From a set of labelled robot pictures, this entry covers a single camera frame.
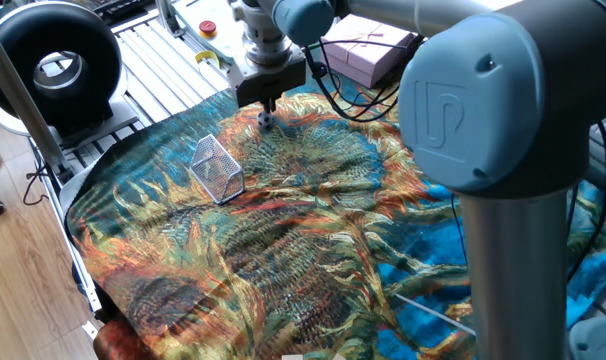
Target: red button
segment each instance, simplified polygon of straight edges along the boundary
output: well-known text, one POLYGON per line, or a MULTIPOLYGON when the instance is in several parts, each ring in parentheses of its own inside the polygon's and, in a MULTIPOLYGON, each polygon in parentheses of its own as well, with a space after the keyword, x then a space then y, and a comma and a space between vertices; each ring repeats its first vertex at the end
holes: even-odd
POLYGON ((201 30, 203 34, 212 35, 216 31, 216 24, 209 20, 203 21, 199 25, 199 30, 201 30))

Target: white wire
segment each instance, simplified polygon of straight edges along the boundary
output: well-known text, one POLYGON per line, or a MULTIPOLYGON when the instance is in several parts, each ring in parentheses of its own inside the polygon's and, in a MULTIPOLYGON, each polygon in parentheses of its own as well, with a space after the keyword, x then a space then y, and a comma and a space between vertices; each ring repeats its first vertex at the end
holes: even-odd
POLYGON ((419 24, 419 11, 421 9, 421 0, 416 0, 414 4, 414 23, 416 24, 416 32, 422 34, 421 25, 419 24))
POLYGON ((406 303, 408 303, 408 304, 410 304, 412 306, 415 306, 415 307, 417 307, 417 308, 419 308, 419 309, 421 309, 421 310, 423 310, 423 311, 425 311, 425 312, 427 312, 429 314, 432 314, 432 315, 436 316, 437 318, 439 318, 439 319, 441 319, 443 321, 446 321, 446 322, 450 323, 451 325, 456 326, 457 328, 465 331, 466 333, 469 333, 471 335, 476 336, 476 331, 470 329, 469 327, 467 327, 467 326, 465 326, 465 325, 463 325, 463 324, 461 324, 461 323, 459 323, 457 321, 454 321, 454 320, 450 319, 449 317, 447 317, 445 315, 441 315, 441 314, 437 313, 436 311, 434 311, 434 310, 432 310, 430 308, 427 308, 427 307, 425 307, 425 306, 417 303, 416 301, 412 301, 412 300, 406 298, 405 296, 401 296, 399 294, 396 294, 396 297, 398 297, 399 299, 405 301, 406 303))

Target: wooden floor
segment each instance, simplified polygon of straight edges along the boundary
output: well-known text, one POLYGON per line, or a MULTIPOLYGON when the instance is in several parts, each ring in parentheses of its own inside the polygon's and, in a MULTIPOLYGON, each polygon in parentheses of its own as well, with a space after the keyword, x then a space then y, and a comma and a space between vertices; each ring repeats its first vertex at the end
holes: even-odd
MULTIPOLYGON (((96 359, 81 329, 92 314, 50 204, 22 203, 33 171, 27 139, 0 127, 0 360, 96 359)), ((37 181, 28 201, 44 191, 37 181)))

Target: ribbon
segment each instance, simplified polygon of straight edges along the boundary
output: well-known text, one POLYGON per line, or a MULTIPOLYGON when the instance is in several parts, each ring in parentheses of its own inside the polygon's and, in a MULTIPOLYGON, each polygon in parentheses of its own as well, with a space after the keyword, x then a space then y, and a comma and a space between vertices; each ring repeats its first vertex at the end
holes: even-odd
MULTIPOLYGON (((370 31, 361 31, 361 30, 355 30, 355 33, 351 34, 352 36, 349 37, 350 35, 347 35, 348 37, 345 38, 344 40, 354 40, 354 41, 370 41, 370 37, 371 36, 377 36, 377 37, 382 37, 385 34, 383 33, 379 33, 376 32, 381 26, 383 26, 383 24, 379 23, 378 25, 376 25, 376 27, 370 31)), ((358 46, 361 47, 367 47, 369 44, 361 44, 361 43, 354 43, 354 44, 348 44, 351 45, 348 48, 345 48, 345 58, 343 59, 343 62, 347 63, 350 57, 350 53, 356 49, 358 46)))

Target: patterned cloth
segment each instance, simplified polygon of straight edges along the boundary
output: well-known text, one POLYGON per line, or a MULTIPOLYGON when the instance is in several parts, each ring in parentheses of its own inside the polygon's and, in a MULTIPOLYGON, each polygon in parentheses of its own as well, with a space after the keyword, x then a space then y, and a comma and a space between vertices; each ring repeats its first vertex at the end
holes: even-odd
MULTIPOLYGON (((222 92, 114 145, 67 218, 93 278, 164 359, 472 359, 474 337, 395 296, 473 327, 450 193, 416 167, 396 111, 348 122, 313 86, 277 105, 258 129, 261 108, 222 92), (245 171, 224 206, 188 170, 208 134, 245 171)), ((599 198, 581 185, 571 261, 599 198)), ((606 227, 569 289, 570 325, 605 285, 606 227)))

